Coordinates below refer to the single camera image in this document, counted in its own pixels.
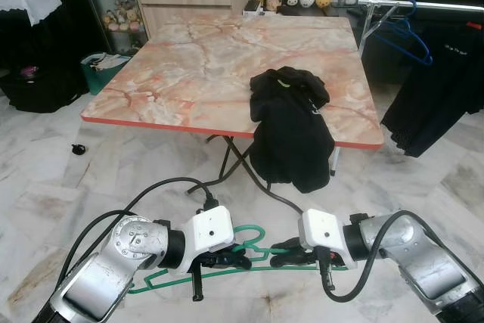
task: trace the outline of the black clothing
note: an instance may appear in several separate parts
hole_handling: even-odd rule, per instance
[[[260,121],[250,162],[267,182],[290,183],[302,193],[329,182],[334,140],[318,109],[330,100],[319,77],[282,67],[250,80],[250,118]]]
[[[423,33],[433,56],[416,66],[382,120],[397,147],[419,157],[465,112],[484,106],[482,30],[431,26]]]

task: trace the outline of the marble floor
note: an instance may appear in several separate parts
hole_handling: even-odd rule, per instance
[[[395,86],[373,85],[372,92],[382,117]],[[0,96],[0,323],[32,320],[48,299],[67,250],[93,217],[124,207],[161,179],[185,175],[208,180],[218,173],[222,140],[206,144],[203,135],[186,132],[83,123],[79,113],[91,99],[85,95],[56,113],[40,115],[17,111]],[[86,145],[88,152],[71,154],[73,142]],[[159,188],[135,212],[180,224],[203,202],[199,191],[185,194],[188,186]],[[257,190],[242,170],[211,189],[231,211],[234,225],[265,228],[265,246],[297,235],[297,214]],[[378,151],[343,150],[336,177],[320,191],[301,195],[290,185],[273,189],[303,209],[323,209],[345,222],[351,213],[412,210],[484,278],[484,113],[464,116],[418,159],[404,156],[386,133]],[[337,293],[354,286],[361,267],[334,273]],[[136,281],[145,275],[140,272]],[[396,266],[383,260],[375,263],[361,294],[347,304],[324,295],[317,272],[207,279],[204,295],[203,302],[192,303],[190,284],[129,295],[110,321],[436,321]]]

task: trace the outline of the green basket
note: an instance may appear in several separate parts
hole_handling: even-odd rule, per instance
[[[105,87],[105,85],[107,85],[109,81],[112,80],[119,71],[121,71],[126,62],[129,61],[129,59],[126,59],[122,64],[112,68],[106,68],[104,70],[93,70],[88,65],[88,62],[94,58],[101,58],[103,55],[104,53],[93,53],[84,57],[84,59],[81,61],[81,68],[84,73],[85,80],[88,83],[89,92],[91,92],[91,95],[97,95]]]

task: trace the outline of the black electrical plug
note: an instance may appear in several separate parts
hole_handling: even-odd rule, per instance
[[[85,146],[81,144],[72,144],[72,152],[75,155],[83,155],[85,153]]]
[[[217,201],[217,199],[215,199],[211,193],[208,194],[206,196],[205,203],[203,204],[203,210],[208,211],[218,206],[219,206],[219,202]]]
[[[315,258],[319,262],[319,273],[323,285],[329,287],[330,290],[335,290],[333,279],[331,278],[331,250],[329,247],[316,246],[313,249]]]

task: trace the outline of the marble-pattern tabletop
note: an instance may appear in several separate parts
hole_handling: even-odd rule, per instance
[[[319,76],[337,143],[378,149],[374,102],[343,17],[175,18],[82,112],[86,121],[252,138],[250,78],[291,66]]]

